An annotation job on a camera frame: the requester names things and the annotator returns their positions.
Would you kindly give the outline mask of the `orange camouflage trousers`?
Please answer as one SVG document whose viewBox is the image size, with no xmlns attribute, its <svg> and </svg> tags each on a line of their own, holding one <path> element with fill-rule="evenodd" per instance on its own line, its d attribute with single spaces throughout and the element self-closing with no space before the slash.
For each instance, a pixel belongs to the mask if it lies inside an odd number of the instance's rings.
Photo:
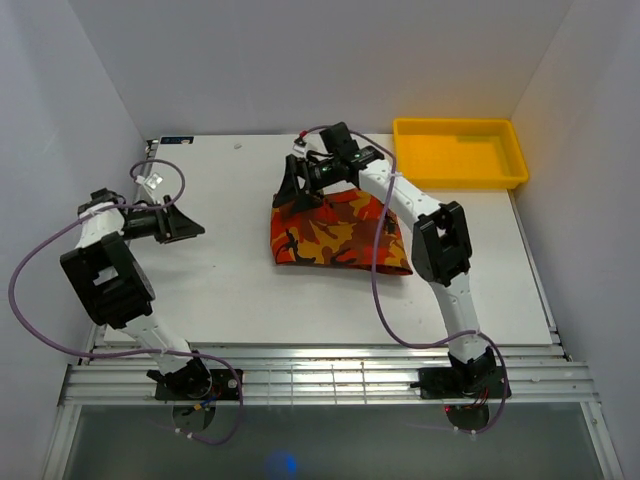
<svg viewBox="0 0 640 480">
<path fill-rule="evenodd" d="M 400 222 L 383 204 L 357 188 L 331 193 L 319 208 L 292 214 L 293 202 L 271 209 L 270 247 L 277 265 L 413 273 Z"/>
</svg>

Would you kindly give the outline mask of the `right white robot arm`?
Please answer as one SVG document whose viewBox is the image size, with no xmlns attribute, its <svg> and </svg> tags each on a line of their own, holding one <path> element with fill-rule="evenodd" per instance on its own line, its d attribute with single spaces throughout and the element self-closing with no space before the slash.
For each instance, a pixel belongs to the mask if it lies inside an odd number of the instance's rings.
<svg viewBox="0 0 640 480">
<path fill-rule="evenodd" d="M 449 366 L 423 374 L 429 398 L 487 399 L 506 383 L 496 347 L 482 334 L 470 289 L 472 246 L 463 207 L 403 178 L 393 154 L 345 123 L 317 126 L 317 152 L 302 131 L 285 158 L 271 210 L 278 264 L 417 273 L 436 296 Z"/>
</svg>

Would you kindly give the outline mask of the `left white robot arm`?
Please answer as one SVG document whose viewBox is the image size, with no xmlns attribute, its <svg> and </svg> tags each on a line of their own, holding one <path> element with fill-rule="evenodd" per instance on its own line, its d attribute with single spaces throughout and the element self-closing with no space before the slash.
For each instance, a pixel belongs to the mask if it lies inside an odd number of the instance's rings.
<svg viewBox="0 0 640 480">
<path fill-rule="evenodd" d="M 129 242 L 152 237 L 160 244 L 195 238 L 204 227 L 184 215 L 166 195 L 118 208 L 121 196 L 103 188 L 77 209 L 82 221 L 75 248 L 60 264 L 90 319 L 119 330 L 150 352 L 157 368 L 147 376 L 182 398 L 201 399 L 212 376 L 188 341 L 153 313 L 156 299 L 150 280 Z"/>
</svg>

